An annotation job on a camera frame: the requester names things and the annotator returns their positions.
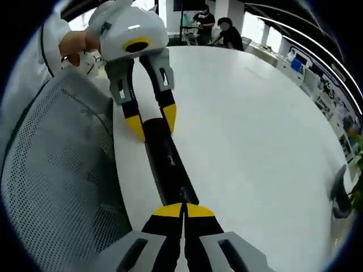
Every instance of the computer monitor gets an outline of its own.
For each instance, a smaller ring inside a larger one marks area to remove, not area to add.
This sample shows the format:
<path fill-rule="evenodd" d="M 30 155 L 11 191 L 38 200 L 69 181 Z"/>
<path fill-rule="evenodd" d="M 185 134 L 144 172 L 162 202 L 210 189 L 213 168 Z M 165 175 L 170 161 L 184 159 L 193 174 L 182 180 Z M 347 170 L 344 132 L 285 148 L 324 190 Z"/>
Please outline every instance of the computer monitor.
<path fill-rule="evenodd" d="M 310 67 L 310 70 L 312 72 L 314 72 L 316 75 L 318 75 L 319 77 L 321 77 L 321 78 L 324 75 L 324 71 L 318 65 L 316 65 L 315 63 L 313 63 L 312 67 Z"/>
<path fill-rule="evenodd" d="M 296 53 L 295 56 L 296 59 L 298 59 L 303 65 L 306 65 L 307 59 L 304 58 L 302 55 L 300 55 L 299 53 Z"/>

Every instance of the black shirt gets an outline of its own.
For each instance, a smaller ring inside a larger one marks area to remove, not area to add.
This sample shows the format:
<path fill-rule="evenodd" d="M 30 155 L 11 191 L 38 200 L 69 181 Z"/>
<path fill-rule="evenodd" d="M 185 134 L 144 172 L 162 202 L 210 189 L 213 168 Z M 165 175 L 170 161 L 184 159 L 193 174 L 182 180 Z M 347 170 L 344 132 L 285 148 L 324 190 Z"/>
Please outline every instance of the black shirt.
<path fill-rule="evenodd" d="M 221 36 L 223 37 L 223 44 L 228 46 L 228 43 L 232 43 L 234 49 L 243 51 L 242 37 L 235 27 L 222 31 Z"/>
<path fill-rule="evenodd" d="M 193 20 L 196 22 L 199 22 L 200 24 L 211 24 L 211 23 L 215 23 L 216 19 L 214 18 L 214 15 L 212 13 L 209 13 L 205 18 L 201 18 L 199 17 L 199 15 L 203 14 L 201 12 L 197 13 L 194 17 Z M 200 29 L 198 30 L 198 34 L 199 35 L 211 35 L 212 34 L 212 27 L 205 27 L 204 29 Z"/>

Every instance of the white table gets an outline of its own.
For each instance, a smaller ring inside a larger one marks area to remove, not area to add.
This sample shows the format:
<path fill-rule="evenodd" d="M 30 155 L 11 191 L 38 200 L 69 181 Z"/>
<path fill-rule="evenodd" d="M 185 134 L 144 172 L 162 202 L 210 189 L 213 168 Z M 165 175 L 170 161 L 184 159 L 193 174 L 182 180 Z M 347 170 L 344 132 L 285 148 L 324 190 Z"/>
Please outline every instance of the white table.
<path fill-rule="evenodd" d="M 346 163 L 324 115 L 252 54 L 172 47 L 170 61 L 178 105 L 173 139 L 200 205 L 266 254 L 276 272 L 320 271 L 329 252 L 328 191 Z M 143 119 L 160 117 L 146 71 L 139 63 L 134 69 Z M 113 119 L 120 187 L 140 230 L 161 201 L 145 146 L 119 107 Z M 349 172 L 344 177 L 350 186 Z"/>

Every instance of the person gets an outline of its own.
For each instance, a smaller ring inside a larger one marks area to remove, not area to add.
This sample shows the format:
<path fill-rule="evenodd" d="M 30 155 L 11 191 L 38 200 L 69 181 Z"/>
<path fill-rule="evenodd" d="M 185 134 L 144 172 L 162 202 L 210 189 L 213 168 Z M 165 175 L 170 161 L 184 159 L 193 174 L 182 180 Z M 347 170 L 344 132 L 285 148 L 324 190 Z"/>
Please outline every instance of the person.
<path fill-rule="evenodd" d="M 36 97 L 42 86 L 52 78 L 45 63 L 46 60 L 43 58 L 44 52 L 47 52 L 50 59 L 59 60 L 59 67 L 61 67 L 62 57 L 68 56 L 70 62 L 75 60 L 72 64 L 77 66 L 78 58 L 75 54 L 100 50 L 100 42 L 93 38 L 87 29 L 72 31 L 68 23 L 61 19 L 59 13 L 50 16 L 44 23 L 44 31 L 45 29 L 48 31 L 47 35 L 42 35 L 43 39 L 40 39 L 41 29 L 31 38 L 18 58 L 6 85 L 1 104 L 3 139 L 0 141 L 9 139 L 23 111 Z"/>
<path fill-rule="evenodd" d="M 212 28 L 216 23 L 214 15 L 210 13 L 209 6 L 205 5 L 202 12 L 197 13 L 191 23 L 199 24 L 197 42 L 199 45 L 207 45 L 212 39 Z"/>
<path fill-rule="evenodd" d="M 288 62 L 292 63 L 293 60 L 295 59 L 295 56 L 296 56 L 295 50 L 291 49 L 288 56 L 287 56 Z"/>
<path fill-rule="evenodd" d="M 242 37 L 238 30 L 233 26 L 232 20 L 230 18 L 223 17 L 218 20 L 217 24 L 222 31 L 210 44 L 215 44 L 223 38 L 224 46 L 230 49 L 243 51 Z"/>

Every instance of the person wearing mask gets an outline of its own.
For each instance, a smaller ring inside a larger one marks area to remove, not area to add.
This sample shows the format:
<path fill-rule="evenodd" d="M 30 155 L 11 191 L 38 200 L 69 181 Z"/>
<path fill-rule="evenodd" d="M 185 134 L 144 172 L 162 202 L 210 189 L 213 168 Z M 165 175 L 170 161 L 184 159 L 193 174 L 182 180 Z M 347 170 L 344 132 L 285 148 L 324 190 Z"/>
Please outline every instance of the person wearing mask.
<path fill-rule="evenodd" d="M 291 49 L 291 51 L 289 52 L 289 54 L 287 56 L 288 62 L 292 63 L 293 60 L 295 59 L 295 56 L 296 56 L 295 50 Z"/>
<path fill-rule="evenodd" d="M 242 37 L 238 30 L 233 26 L 232 20 L 226 17 L 218 20 L 218 26 L 222 29 L 221 33 L 210 44 L 215 44 L 223 38 L 224 46 L 230 49 L 243 51 Z"/>
<path fill-rule="evenodd" d="M 199 25 L 197 42 L 199 45 L 207 45 L 212 39 L 212 28 L 216 23 L 214 15 L 209 12 L 209 6 L 205 5 L 202 12 L 197 13 L 191 23 L 197 22 Z"/>

